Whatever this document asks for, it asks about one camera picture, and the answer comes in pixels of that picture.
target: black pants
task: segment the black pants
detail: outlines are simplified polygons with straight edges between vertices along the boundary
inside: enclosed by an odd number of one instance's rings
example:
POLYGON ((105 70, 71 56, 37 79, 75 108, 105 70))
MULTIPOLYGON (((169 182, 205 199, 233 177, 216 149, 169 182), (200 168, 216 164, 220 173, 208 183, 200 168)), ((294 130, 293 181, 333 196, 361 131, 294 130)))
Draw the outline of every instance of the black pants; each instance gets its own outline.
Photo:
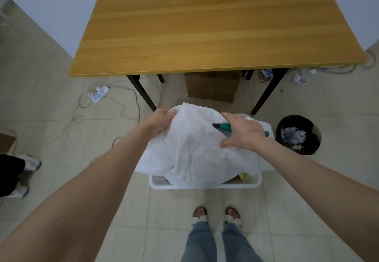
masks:
POLYGON ((18 176, 24 171, 25 160, 0 154, 0 197, 8 196, 16 189, 18 176))

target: cardboard box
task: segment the cardboard box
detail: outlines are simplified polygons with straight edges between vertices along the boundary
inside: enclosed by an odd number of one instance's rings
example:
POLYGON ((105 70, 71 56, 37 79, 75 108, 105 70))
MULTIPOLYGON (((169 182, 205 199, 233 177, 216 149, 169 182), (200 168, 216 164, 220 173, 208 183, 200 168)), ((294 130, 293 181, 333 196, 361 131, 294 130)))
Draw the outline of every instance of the cardboard box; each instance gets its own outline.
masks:
POLYGON ((187 72, 188 97, 233 103, 241 71, 187 72))
POLYGON ((15 141, 16 137, 0 133, 0 153, 8 153, 15 141))

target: forearm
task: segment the forearm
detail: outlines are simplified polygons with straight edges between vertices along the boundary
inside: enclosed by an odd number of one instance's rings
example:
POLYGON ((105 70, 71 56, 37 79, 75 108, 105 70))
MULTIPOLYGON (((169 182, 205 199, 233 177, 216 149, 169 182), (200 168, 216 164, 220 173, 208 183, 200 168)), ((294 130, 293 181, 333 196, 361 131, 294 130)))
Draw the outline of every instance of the forearm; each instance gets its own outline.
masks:
POLYGON ((138 125, 53 193, 4 242, 4 261, 94 260, 150 137, 149 127, 138 125), (21 253, 10 249, 15 244, 21 253))
POLYGON ((379 192, 301 156, 271 138, 255 149, 365 261, 377 260, 379 192))

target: white towel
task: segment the white towel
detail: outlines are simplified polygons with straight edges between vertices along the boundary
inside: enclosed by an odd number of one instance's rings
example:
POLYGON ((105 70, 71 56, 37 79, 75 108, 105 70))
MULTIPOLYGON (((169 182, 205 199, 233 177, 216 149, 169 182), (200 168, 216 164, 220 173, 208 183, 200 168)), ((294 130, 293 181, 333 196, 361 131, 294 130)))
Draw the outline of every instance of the white towel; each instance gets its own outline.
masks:
MULTIPOLYGON (((220 148, 220 142, 230 133, 213 127, 212 123, 228 123, 214 109, 183 103, 171 110, 177 111, 176 116, 166 130, 149 142, 136 171, 164 176, 175 186, 209 188, 241 172, 254 176, 259 171, 273 170, 252 151, 220 148)), ((258 122, 274 137, 268 123, 258 122)))

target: toes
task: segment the toes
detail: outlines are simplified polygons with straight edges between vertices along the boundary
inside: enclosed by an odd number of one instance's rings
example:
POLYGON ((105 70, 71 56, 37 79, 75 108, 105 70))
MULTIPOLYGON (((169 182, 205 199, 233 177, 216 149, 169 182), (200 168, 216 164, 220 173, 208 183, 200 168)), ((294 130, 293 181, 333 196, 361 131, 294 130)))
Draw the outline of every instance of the toes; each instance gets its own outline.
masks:
POLYGON ((232 207, 228 208, 227 214, 230 215, 231 217, 233 217, 233 219, 236 219, 236 218, 240 219, 241 218, 239 216, 239 213, 237 212, 237 210, 235 210, 232 207))
POLYGON ((204 207, 199 207, 199 208, 196 208, 192 217, 200 218, 201 216, 204 216, 204 215, 206 215, 204 207))
POLYGON ((199 207, 200 216, 205 215, 204 207, 199 207))

